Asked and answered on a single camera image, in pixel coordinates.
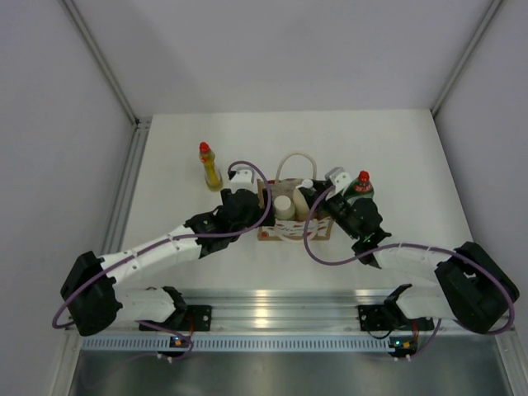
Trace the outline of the yellow dish soap bottle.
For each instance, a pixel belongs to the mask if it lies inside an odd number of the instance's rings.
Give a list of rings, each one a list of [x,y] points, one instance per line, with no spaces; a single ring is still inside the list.
[[[215,163],[215,152],[206,142],[199,144],[199,159],[205,171],[205,183],[211,191],[223,188],[222,175]]]

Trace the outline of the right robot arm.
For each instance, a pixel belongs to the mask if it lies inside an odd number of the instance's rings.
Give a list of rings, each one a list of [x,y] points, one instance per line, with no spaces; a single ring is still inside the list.
[[[349,203],[328,183],[299,190],[309,212],[322,210],[353,239],[353,257],[378,270],[394,270],[421,278],[426,285],[405,283],[380,306],[385,321],[402,328],[421,318],[448,319],[486,335],[509,330],[520,292],[498,264],[475,242],[453,250],[419,243],[386,243],[390,234],[371,198]]]

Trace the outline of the green dish soap bottle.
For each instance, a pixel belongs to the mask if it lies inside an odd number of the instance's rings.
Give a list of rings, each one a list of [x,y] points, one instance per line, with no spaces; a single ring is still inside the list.
[[[353,180],[349,187],[344,192],[345,200],[352,205],[360,198],[372,199],[375,190],[370,181],[370,174],[363,170],[360,171],[358,177]]]

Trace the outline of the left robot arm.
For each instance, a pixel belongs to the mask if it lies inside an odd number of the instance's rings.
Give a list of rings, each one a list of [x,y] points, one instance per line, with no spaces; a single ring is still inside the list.
[[[146,285],[148,277],[224,250],[240,235],[274,222],[269,198],[259,200],[246,189],[223,189],[221,198],[214,210],[149,243],[104,256],[80,255],[60,290],[79,334],[93,336],[118,322],[150,331],[184,328],[188,306],[182,294],[171,285]]]

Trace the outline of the cream pump lotion bottle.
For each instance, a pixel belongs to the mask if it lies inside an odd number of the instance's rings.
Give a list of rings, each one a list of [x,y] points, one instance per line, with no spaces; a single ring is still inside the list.
[[[312,179],[304,179],[293,190],[292,203],[295,207],[295,215],[298,221],[305,221],[309,217],[309,205],[301,192],[302,188],[311,189],[314,186]]]

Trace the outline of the jute watermelon canvas bag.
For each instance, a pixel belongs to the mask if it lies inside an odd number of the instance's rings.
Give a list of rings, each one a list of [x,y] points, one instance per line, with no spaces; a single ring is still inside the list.
[[[291,198],[293,190],[298,186],[303,178],[298,177],[287,177],[281,176],[282,168],[286,161],[294,156],[306,158],[312,167],[311,177],[313,181],[317,177],[317,163],[307,153],[302,151],[294,151],[286,154],[279,162],[276,170],[275,179],[268,181],[272,191],[273,201],[277,196],[285,195]],[[265,188],[262,180],[257,180],[257,186],[259,188]],[[259,192],[259,199],[261,207],[263,208],[262,191]],[[286,243],[302,243],[304,237],[304,226],[305,221],[298,221],[296,216],[294,219],[286,221],[279,220],[275,216],[275,225],[261,225],[257,231],[257,239],[261,242],[286,242]],[[308,240],[326,241],[330,239],[332,232],[333,220],[330,217],[312,217],[309,221],[308,227]]]

